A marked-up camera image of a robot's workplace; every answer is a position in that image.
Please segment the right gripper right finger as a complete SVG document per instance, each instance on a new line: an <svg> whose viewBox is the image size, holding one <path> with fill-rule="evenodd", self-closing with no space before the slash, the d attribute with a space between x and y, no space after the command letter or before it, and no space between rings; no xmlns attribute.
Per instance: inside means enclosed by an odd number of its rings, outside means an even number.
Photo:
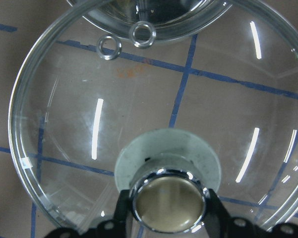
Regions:
<svg viewBox="0 0 298 238"><path fill-rule="evenodd" d="M206 211L202 219L210 238L227 238L230 214L213 189L205 192Z"/></svg>

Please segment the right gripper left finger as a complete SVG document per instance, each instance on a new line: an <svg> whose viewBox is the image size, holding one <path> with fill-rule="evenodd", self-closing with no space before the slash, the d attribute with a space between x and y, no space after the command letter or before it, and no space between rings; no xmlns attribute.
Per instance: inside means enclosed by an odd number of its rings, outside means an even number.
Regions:
<svg viewBox="0 0 298 238"><path fill-rule="evenodd" d="M132 201L130 190L122 190L116 204L114 212L114 237L130 238L133 224Z"/></svg>

